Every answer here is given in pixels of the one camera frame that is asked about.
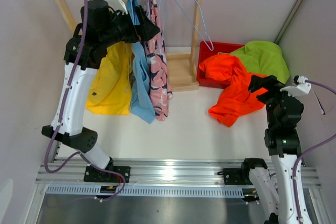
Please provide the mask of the blue hanger of orange shorts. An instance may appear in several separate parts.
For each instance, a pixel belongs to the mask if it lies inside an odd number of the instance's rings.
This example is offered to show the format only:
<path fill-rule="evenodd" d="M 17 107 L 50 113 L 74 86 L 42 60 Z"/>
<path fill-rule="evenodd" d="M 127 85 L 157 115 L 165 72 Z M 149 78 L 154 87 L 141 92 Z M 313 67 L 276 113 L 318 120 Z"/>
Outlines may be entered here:
<path fill-rule="evenodd" d="M 158 8 L 159 8 L 159 17 L 161 21 L 161 34 L 162 38 L 164 39 L 165 14 L 166 14 L 166 11 L 164 9 L 164 0 L 159 0 Z"/>

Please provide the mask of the lime green shorts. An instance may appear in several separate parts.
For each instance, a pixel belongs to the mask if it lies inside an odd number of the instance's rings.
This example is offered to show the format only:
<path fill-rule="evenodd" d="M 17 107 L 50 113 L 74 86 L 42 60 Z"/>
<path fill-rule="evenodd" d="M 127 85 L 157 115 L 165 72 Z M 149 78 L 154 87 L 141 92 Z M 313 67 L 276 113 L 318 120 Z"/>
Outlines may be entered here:
<path fill-rule="evenodd" d="M 286 83 L 290 77 L 282 50 L 273 42 L 250 41 L 230 55 L 239 58 L 248 72 L 273 75 L 281 83 Z"/>

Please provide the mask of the orange shorts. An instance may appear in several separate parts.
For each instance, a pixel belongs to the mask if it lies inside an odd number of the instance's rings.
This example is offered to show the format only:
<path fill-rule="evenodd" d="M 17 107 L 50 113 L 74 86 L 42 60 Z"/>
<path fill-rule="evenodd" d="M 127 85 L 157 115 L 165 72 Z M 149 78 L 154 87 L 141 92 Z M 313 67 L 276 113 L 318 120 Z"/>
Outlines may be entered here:
<path fill-rule="evenodd" d="M 265 105 L 257 96 L 266 92 L 264 88 L 255 93 L 248 91 L 252 73 L 248 72 L 239 58 L 228 54 L 217 54 L 199 64 L 199 69 L 210 81 L 222 81 L 226 87 L 217 103 L 208 109 L 210 116 L 226 127 L 231 127 L 239 117 L 262 109 Z"/>

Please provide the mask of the blue hanger of green shorts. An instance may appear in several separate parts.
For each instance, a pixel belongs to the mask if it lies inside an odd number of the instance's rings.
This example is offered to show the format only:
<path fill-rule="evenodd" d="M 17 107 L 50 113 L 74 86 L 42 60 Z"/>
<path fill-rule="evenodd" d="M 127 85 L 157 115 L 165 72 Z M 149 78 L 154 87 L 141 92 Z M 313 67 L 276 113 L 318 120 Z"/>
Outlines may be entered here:
<path fill-rule="evenodd" d="M 192 0 L 194 4 L 193 18 L 191 18 L 190 15 L 187 14 L 186 10 L 179 0 L 173 0 L 173 2 L 177 5 L 178 9 L 182 12 L 183 16 L 187 19 L 187 21 L 192 25 L 193 31 L 196 32 L 196 41 L 198 41 L 198 39 L 200 38 L 201 41 L 205 43 L 206 47 L 213 52 L 215 49 L 214 42 L 211 39 L 207 30 L 206 21 L 201 7 L 202 0 Z"/>

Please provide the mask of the pink patterned shorts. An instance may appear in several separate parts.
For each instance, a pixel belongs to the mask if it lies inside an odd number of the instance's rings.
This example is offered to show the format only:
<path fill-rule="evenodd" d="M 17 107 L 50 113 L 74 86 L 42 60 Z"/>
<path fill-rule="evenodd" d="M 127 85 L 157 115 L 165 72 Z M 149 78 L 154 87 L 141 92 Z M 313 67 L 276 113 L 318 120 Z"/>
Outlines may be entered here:
<path fill-rule="evenodd" d="M 149 96 L 158 121 L 165 121 L 169 115 L 169 100 L 173 96 L 168 80 L 168 67 L 163 32 L 144 43 L 147 63 L 150 67 Z"/>

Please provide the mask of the light blue shorts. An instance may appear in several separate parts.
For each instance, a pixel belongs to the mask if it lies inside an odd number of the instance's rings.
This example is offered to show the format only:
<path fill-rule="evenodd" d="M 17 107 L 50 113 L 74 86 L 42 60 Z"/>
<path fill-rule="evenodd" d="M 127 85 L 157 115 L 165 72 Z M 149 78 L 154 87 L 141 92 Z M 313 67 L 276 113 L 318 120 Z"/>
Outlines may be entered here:
<path fill-rule="evenodd" d="M 127 10 L 132 16 L 132 21 L 135 25 L 134 7 L 140 5 L 138 0 L 132 0 L 130 4 L 127 1 Z M 150 90 L 150 67 L 146 60 L 145 50 L 142 45 L 143 41 L 138 41 L 132 44 L 131 49 L 134 54 L 132 68 L 132 98 L 131 98 L 131 113 L 151 124 L 155 119 L 155 112 L 149 96 Z"/>

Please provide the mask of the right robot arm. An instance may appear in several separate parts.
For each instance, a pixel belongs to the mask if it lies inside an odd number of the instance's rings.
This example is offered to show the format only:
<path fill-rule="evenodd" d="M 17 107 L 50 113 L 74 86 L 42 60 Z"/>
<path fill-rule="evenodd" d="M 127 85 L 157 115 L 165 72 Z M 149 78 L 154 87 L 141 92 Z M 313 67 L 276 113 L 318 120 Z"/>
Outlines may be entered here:
<path fill-rule="evenodd" d="M 296 76 L 286 86 L 275 76 L 251 77 L 248 91 L 265 92 L 257 100 L 266 106 L 265 146 L 275 170 L 276 181 L 262 158 L 246 158 L 240 168 L 224 168 L 218 172 L 225 185 L 252 185 L 261 203 L 265 223 L 311 223 L 301 178 L 302 151 L 296 130 L 304 105 L 297 99 L 308 94 L 311 86 L 304 76 Z"/>

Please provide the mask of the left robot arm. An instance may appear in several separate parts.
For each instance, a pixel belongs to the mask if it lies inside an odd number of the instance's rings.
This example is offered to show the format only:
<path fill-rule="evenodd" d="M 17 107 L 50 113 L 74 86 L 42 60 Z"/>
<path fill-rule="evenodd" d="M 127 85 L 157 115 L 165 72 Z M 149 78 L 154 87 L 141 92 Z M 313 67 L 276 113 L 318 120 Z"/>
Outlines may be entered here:
<path fill-rule="evenodd" d="M 111 7 L 104 0 L 85 2 L 80 10 L 81 22 L 66 44 L 64 83 L 55 117 L 41 130 L 50 139 L 47 151 L 55 141 L 72 148 L 88 163 L 87 172 L 95 181 L 123 180 L 124 176 L 97 144 L 98 133 L 82 125 L 90 86 L 108 47 L 119 42 L 149 41 L 160 31 L 141 5 L 133 6 L 132 10 L 129 13 Z"/>

